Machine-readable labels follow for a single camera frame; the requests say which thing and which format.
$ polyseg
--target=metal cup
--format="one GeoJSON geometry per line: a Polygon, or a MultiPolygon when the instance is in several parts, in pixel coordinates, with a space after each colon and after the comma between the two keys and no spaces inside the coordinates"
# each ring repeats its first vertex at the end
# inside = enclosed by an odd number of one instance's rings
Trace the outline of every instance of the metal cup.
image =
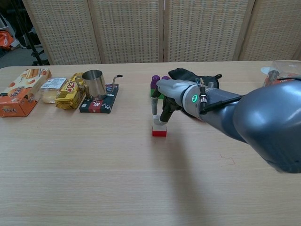
{"type": "MultiPolygon", "coordinates": [[[[122,77],[122,75],[117,75],[114,77],[110,93],[114,90],[115,79],[120,77],[122,77]]],[[[78,87],[84,89],[87,98],[92,101],[103,100],[108,94],[110,94],[107,92],[103,73],[99,70],[87,71],[83,73],[82,76],[77,76],[75,81],[78,87]]]]}

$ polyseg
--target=wicker panel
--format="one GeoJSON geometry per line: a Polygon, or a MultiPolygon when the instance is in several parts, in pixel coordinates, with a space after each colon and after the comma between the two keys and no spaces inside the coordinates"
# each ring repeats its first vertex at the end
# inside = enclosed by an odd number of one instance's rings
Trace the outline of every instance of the wicker panel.
{"type": "Polygon", "coordinates": [[[248,0],[166,0],[165,62],[232,60],[248,0]]]}
{"type": "Polygon", "coordinates": [[[87,0],[24,0],[55,65],[99,64],[87,0]]]}
{"type": "Polygon", "coordinates": [[[159,62],[159,7],[162,0],[91,0],[103,63],[159,62]]]}
{"type": "Polygon", "coordinates": [[[301,38],[300,0],[261,0],[241,60],[289,60],[301,38]]]}

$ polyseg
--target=red block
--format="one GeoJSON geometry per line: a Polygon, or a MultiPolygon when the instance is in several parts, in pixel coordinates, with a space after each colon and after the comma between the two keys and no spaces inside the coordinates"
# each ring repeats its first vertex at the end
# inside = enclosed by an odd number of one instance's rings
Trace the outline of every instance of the red block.
{"type": "Polygon", "coordinates": [[[166,137],[167,136],[167,130],[160,131],[160,130],[153,130],[152,131],[153,137],[166,137]]]}

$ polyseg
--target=black glove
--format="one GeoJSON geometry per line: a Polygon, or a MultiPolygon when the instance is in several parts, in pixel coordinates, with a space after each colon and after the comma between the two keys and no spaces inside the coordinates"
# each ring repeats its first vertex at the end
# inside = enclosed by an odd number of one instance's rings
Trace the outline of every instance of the black glove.
{"type": "Polygon", "coordinates": [[[195,73],[190,72],[190,71],[188,71],[184,68],[174,69],[174,70],[168,72],[168,74],[174,80],[180,79],[180,80],[183,80],[183,81],[193,81],[193,82],[195,82],[196,78],[201,78],[203,80],[205,86],[208,86],[208,84],[210,82],[213,82],[214,83],[213,87],[217,88],[217,89],[220,88],[220,84],[218,82],[218,79],[222,77],[221,74],[217,74],[216,76],[197,76],[195,73]]]}

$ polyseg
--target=plastic container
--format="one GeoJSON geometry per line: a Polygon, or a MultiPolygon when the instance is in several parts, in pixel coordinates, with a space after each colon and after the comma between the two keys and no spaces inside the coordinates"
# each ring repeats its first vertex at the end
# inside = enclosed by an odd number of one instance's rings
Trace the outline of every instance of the plastic container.
{"type": "Polygon", "coordinates": [[[287,80],[278,80],[280,78],[291,78],[301,75],[301,62],[298,61],[273,61],[272,67],[269,69],[264,86],[269,86],[284,82],[287,80]]]}
{"type": "Polygon", "coordinates": [[[66,82],[66,78],[51,78],[47,80],[39,89],[42,101],[45,104],[54,104],[55,98],[60,94],[60,90],[66,82]]]}

